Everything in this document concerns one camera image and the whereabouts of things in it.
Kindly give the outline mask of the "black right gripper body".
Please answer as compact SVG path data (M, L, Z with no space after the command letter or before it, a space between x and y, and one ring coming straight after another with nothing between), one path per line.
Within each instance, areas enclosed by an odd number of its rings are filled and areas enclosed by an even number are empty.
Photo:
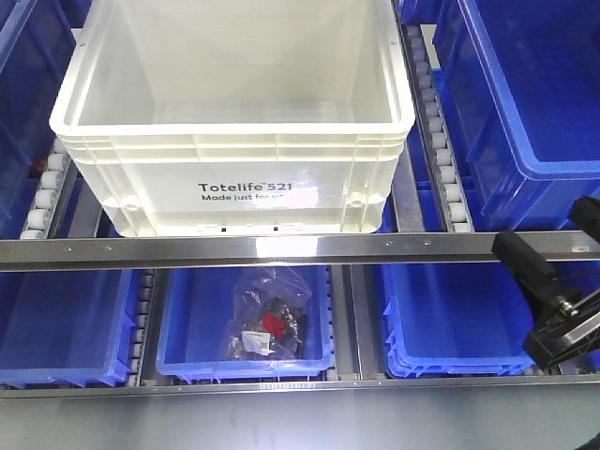
M599 291L588 294L558 280L522 283L533 317L522 348L546 370L599 349Z

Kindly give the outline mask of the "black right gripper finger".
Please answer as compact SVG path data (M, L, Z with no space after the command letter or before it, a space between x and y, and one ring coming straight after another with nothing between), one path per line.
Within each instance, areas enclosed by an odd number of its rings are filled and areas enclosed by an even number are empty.
M581 289L559 281L557 268L515 232L499 232L492 253L512 274L532 309L558 309L564 303L572 307L581 298Z
M584 196L572 204L568 218L595 242L600 243L599 199Z

